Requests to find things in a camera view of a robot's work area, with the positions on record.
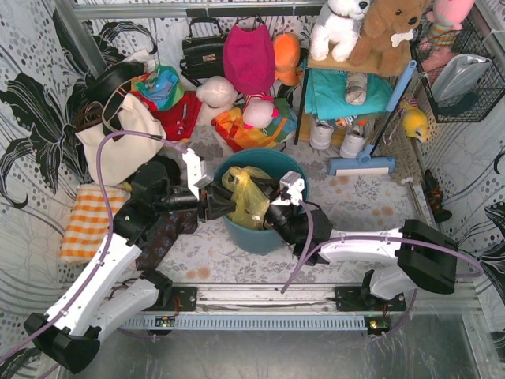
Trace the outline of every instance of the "teal folded cloth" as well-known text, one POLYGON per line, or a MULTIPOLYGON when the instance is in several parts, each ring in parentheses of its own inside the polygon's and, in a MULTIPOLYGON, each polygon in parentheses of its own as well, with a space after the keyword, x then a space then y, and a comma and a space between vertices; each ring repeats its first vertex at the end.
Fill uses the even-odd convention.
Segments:
POLYGON ((393 89, 385 79, 368 75, 366 101, 362 105, 346 102, 347 72, 311 69, 305 95, 305 112, 320 120, 367 113, 384 113, 393 89))

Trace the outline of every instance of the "teal bucket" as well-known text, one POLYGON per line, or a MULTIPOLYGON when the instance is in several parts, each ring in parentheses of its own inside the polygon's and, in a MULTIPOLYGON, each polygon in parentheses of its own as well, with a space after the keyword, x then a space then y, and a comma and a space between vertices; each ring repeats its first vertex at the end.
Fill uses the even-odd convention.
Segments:
MULTIPOLYGON (((257 167, 272 178, 280 179, 288 171, 299 172, 305 180, 304 200, 309 198, 309 184, 305 172, 296 160, 290 156, 269 148, 250 148, 233 154, 215 172, 214 178, 221 182, 221 177, 233 166, 257 167)), ((233 223, 228 217, 223 217, 224 224, 233 243, 241 249, 254 254, 265 255, 284 246, 280 235, 273 230, 254 231, 233 223)))

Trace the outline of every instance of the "stuffed animal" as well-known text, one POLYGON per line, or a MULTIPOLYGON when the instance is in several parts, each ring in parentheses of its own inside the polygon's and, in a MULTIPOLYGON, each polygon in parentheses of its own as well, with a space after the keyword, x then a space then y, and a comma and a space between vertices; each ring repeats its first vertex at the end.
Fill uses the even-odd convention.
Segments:
POLYGON ((270 96, 262 93, 245 97, 243 119, 246 129, 265 129, 278 116, 279 110, 270 96))
POLYGON ((428 35, 421 40, 421 47, 425 50, 435 45, 437 47, 451 47, 458 33, 449 36, 443 34, 462 30, 462 21, 465 20, 473 7, 475 0, 435 0, 433 11, 426 13, 428 21, 433 25, 428 30, 428 35))
POLYGON ((428 140, 428 117, 410 95, 405 95, 400 101, 402 125, 407 137, 417 138, 421 142, 428 140))
POLYGON ((328 0, 317 17, 310 36, 310 54, 323 61, 330 52, 329 43, 336 43, 331 57, 336 62, 348 59, 359 38, 361 24, 370 0, 328 0))
POLYGON ((202 102, 196 126, 211 125, 211 121, 234 107, 237 91, 224 77, 211 77, 196 89, 196 97, 202 102))
POLYGON ((274 38, 275 79, 290 87, 299 85, 303 73, 297 71, 300 60, 300 41, 293 33, 279 34, 274 38))
POLYGON ((409 49, 413 30, 430 0, 376 0, 370 7, 350 63, 359 66, 366 62, 372 51, 380 56, 379 74, 393 75, 402 61, 402 53, 409 49))

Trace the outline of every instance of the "dark red cloth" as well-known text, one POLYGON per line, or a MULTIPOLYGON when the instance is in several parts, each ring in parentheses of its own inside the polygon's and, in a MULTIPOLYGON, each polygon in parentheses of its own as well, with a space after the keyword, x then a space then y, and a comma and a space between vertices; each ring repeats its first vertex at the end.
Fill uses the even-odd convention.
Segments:
POLYGON ((168 111, 151 113, 154 118, 160 120, 168 141, 180 141, 191 137, 201 107, 202 103, 196 97, 196 92, 186 92, 168 111))

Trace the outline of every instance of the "black handbag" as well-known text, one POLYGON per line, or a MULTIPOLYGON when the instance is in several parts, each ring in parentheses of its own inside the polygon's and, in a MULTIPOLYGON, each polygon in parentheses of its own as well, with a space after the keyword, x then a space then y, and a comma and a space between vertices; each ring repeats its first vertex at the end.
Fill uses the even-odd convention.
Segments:
POLYGON ((195 18, 189 23, 189 36, 182 41, 184 59, 180 62, 181 73, 191 83, 198 86, 198 79, 224 77, 223 48, 226 34, 215 18, 195 18), (214 24, 219 34, 210 37, 193 37, 192 26, 198 23, 214 24))

